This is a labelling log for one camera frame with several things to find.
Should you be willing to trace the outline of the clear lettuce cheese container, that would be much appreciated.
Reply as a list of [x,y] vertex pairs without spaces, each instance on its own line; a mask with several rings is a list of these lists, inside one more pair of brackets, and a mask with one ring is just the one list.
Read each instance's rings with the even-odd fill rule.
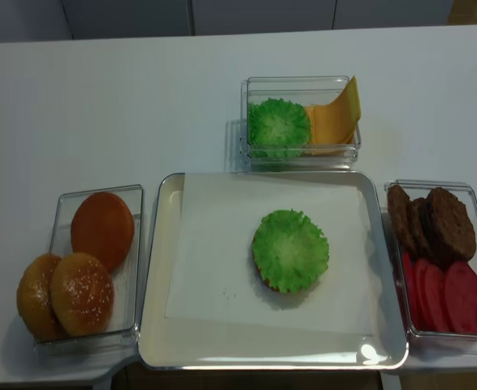
[[241,155],[251,171],[348,170],[358,160],[361,135],[356,127],[346,144],[304,145],[295,158],[255,158],[249,144],[248,105],[282,98],[304,107],[332,102],[349,82],[347,76],[250,77],[241,85]]

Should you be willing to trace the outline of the white parchment paper sheet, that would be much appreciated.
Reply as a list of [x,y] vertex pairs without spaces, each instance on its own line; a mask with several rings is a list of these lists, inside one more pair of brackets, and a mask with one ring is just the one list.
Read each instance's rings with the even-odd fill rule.
[[[274,210],[304,213],[328,239],[327,271],[297,295],[267,288],[252,263],[254,233]],[[377,303],[371,295],[372,252],[366,202],[354,186],[187,175],[166,315],[367,335]]]

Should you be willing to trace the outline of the sesame bun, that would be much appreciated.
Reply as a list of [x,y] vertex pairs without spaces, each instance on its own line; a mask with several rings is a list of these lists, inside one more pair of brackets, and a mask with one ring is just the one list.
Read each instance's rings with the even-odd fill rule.
[[115,288],[94,256],[72,253],[56,266],[50,283],[54,313],[72,337],[103,333],[113,314]]
[[35,258],[25,269],[16,291],[16,306],[24,325],[39,341],[64,338],[50,298],[50,283],[62,259],[52,253]]

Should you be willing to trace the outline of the clear plastic bun container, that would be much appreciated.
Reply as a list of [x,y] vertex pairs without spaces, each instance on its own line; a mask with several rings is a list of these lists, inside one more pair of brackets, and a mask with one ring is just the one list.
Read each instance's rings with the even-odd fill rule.
[[[120,197],[132,214],[134,236],[129,253],[115,268],[112,278],[115,304],[107,329],[94,336],[68,337],[61,340],[35,341],[34,349],[40,355],[66,355],[71,353],[97,353],[126,349],[137,342],[137,295],[141,272],[140,239],[144,190],[139,184],[107,188],[108,193]],[[72,253],[71,226],[80,205],[94,190],[64,193],[58,199],[54,226],[50,239],[50,252],[59,256]]]

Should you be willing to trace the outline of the green lettuce leaf in container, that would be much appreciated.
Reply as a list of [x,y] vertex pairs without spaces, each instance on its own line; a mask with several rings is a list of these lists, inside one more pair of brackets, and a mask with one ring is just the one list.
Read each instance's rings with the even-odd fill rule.
[[305,107],[282,98],[248,105],[249,144],[255,158],[295,158],[311,139]]

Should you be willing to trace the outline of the left sesame bun top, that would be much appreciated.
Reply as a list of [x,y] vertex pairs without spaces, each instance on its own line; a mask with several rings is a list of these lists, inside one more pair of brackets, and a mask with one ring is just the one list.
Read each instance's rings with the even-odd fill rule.
[[64,338],[50,298],[50,283],[62,259],[52,253],[35,258],[25,269],[16,291],[16,306],[24,325],[39,341]]

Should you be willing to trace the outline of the right sesame bun top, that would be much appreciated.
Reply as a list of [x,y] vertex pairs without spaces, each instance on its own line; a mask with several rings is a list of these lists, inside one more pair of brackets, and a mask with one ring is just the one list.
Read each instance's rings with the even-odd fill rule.
[[115,288],[94,256],[72,253],[56,266],[50,283],[54,313],[72,337],[103,333],[113,314]]

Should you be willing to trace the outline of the upright yellow cheese slice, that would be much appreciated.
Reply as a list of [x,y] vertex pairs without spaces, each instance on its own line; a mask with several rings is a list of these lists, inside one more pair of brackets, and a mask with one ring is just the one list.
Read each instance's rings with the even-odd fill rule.
[[357,79],[353,76],[340,94],[327,105],[313,105],[316,145],[346,143],[361,118]]

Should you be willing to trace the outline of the back brown meat patty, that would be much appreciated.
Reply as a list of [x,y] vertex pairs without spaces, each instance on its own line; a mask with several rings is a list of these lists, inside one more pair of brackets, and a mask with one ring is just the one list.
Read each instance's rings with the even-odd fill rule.
[[398,243],[411,256],[418,257],[420,252],[414,234],[414,220],[410,213],[410,197],[399,184],[395,184],[388,188],[387,203],[392,229]]

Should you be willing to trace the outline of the brown meat patty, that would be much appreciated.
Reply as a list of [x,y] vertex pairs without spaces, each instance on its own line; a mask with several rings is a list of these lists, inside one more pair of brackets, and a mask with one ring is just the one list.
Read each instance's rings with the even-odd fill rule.
[[432,261],[442,270],[475,256],[475,229],[466,205],[447,189],[435,187],[429,192],[419,219],[433,253]]
[[392,229],[398,243],[411,256],[418,257],[420,252],[414,234],[414,220],[410,213],[410,197],[399,184],[395,184],[388,188],[387,203]]
[[430,262],[437,264],[436,256],[431,249],[428,238],[423,231],[420,219],[420,211],[426,200],[418,197],[407,206],[407,216],[410,228],[410,234],[414,240],[416,253],[418,257],[426,258]]

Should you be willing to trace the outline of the front red tomato slice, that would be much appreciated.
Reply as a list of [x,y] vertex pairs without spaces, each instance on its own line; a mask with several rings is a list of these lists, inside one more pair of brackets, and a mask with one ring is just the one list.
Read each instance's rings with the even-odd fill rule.
[[444,311],[452,332],[477,334],[477,275],[466,262],[454,262],[443,287]]

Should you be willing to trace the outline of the smooth brown bun bottom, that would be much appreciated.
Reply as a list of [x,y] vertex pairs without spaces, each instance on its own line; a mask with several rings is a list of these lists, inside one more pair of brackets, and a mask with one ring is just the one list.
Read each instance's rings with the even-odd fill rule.
[[123,199],[114,193],[94,193],[73,216],[72,250],[94,256],[113,272],[128,256],[134,233],[132,213]]

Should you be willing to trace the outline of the white metal tray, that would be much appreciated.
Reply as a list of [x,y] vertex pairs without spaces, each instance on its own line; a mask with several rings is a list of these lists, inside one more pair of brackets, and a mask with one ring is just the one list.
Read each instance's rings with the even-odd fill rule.
[[[288,327],[169,318],[167,299],[180,239],[184,179],[188,175],[279,177],[351,185],[366,202],[373,252],[369,258],[373,331],[341,333]],[[393,370],[407,359],[406,339],[372,179],[359,171],[271,174],[185,173],[160,185],[150,270],[142,311],[139,354],[153,368],[186,370]]]

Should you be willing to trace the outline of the front brown meat patty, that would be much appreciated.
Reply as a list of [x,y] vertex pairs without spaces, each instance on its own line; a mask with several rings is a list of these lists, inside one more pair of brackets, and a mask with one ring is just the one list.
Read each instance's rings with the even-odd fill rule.
[[433,253],[432,261],[442,270],[475,256],[475,229],[466,205],[447,189],[435,187],[429,192],[419,219]]

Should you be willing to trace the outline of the red tomato slice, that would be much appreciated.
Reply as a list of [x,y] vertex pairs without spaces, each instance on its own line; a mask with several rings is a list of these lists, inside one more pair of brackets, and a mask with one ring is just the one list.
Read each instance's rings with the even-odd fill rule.
[[444,311],[452,332],[477,334],[477,275],[466,262],[454,262],[443,287]]
[[437,266],[429,265],[424,275],[423,287],[428,317],[436,332],[449,331],[442,301],[443,285],[444,273]]
[[425,258],[419,258],[413,265],[414,289],[418,307],[418,325],[416,326],[421,331],[433,331],[434,328],[431,322],[431,315],[429,314],[426,303],[423,297],[423,278],[430,263]]
[[404,252],[401,256],[401,261],[404,267],[405,283],[410,303],[410,317],[414,327],[418,329],[418,326],[420,325],[420,315],[418,312],[417,297],[414,286],[414,271],[410,255],[407,252]]

